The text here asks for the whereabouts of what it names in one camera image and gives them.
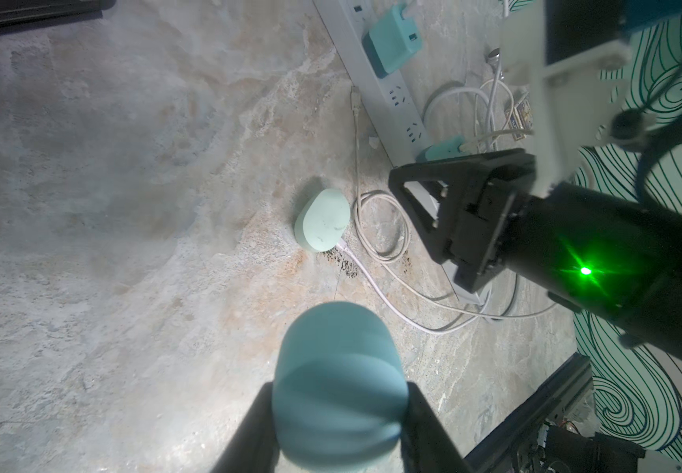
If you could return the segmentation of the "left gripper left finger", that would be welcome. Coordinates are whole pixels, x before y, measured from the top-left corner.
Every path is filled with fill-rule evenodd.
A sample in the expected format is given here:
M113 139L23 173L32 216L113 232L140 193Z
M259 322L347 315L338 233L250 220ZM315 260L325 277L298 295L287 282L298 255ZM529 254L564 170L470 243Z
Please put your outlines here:
M273 473L281 449L272 411L272 382L254 398L234 436L220 455L212 473Z

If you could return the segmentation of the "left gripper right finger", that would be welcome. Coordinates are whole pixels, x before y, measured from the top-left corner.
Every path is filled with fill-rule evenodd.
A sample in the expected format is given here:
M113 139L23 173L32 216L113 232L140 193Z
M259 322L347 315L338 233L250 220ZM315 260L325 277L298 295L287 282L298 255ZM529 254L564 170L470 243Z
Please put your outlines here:
M471 472L419 386L415 382L407 386L409 401L400 439L404 471Z

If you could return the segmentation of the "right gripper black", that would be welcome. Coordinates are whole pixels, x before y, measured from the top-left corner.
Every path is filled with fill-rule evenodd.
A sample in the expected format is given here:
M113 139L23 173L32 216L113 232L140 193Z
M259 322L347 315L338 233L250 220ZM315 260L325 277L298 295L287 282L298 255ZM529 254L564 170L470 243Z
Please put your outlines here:
M452 262L455 283L475 293L503 271L498 240L534 181L533 155L510 149L407 165L389 174L388 185L432 260Z

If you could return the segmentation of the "green earbud case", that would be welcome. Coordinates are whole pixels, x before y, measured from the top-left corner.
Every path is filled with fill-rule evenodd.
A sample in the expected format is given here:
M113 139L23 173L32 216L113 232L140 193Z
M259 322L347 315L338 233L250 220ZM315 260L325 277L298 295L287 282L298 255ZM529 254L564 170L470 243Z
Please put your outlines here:
M335 248L351 222L351 206L345 194L323 189L309 200L295 221L293 232L301 248L320 253Z

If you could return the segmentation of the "small teal usb charger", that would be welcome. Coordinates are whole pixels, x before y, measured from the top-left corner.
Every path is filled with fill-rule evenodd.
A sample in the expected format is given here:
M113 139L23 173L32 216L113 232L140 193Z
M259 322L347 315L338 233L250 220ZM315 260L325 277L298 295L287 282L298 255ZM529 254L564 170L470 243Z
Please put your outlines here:
M398 71L424 44L415 17L421 1L393 5L362 39L364 52L378 79Z

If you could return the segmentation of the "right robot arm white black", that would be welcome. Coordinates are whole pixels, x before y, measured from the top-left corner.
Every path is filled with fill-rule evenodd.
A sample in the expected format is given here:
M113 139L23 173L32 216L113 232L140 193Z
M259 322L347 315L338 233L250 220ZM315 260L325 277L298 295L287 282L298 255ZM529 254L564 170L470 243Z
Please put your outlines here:
M682 140L682 116L652 134L635 201L568 182L530 194L536 159L512 149L394 169L388 186L437 263L474 292L504 270L682 360L682 215L646 191L650 169Z

